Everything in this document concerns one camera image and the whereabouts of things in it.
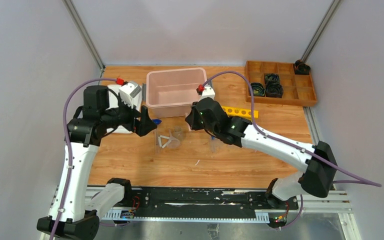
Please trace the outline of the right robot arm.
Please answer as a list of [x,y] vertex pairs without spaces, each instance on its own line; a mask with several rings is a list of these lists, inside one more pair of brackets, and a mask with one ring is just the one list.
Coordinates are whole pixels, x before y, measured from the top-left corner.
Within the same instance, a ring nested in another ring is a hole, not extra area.
[[204,130],[227,145],[265,153],[297,169],[270,182],[265,201],[272,209],[302,194],[326,198],[333,186],[337,162],[330,145],[323,141],[312,145],[267,131],[247,118],[229,116],[208,97],[192,104],[185,121],[194,131]]

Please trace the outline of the yellow test tube rack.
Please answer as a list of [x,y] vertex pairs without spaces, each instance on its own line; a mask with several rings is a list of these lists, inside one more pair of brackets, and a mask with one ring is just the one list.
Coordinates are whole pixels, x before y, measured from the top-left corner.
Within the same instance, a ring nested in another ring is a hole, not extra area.
[[250,109],[230,107],[230,106],[222,106],[221,108],[230,117],[242,117],[249,120],[252,119],[252,112]]

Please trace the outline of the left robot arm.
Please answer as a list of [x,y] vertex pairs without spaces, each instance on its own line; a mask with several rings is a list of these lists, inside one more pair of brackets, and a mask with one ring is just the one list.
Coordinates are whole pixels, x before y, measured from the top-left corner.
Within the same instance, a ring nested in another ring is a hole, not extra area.
[[86,192],[90,171],[103,138],[119,127],[143,137],[156,129],[142,105],[142,88],[134,82],[112,87],[91,85],[83,91],[83,104],[64,122],[65,158],[55,202],[37,229],[51,239],[92,240],[103,216],[116,204],[134,201],[128,179],[111,178],[90,202]]

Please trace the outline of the pink plastic storage bin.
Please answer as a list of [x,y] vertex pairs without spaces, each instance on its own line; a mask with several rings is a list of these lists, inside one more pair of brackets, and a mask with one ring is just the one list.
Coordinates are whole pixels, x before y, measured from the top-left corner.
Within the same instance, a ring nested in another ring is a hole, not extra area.
[[146,76],[146,106],[157,118],[184,116],[200,99],[196,89],[206,81],[202,67],[151,71]]

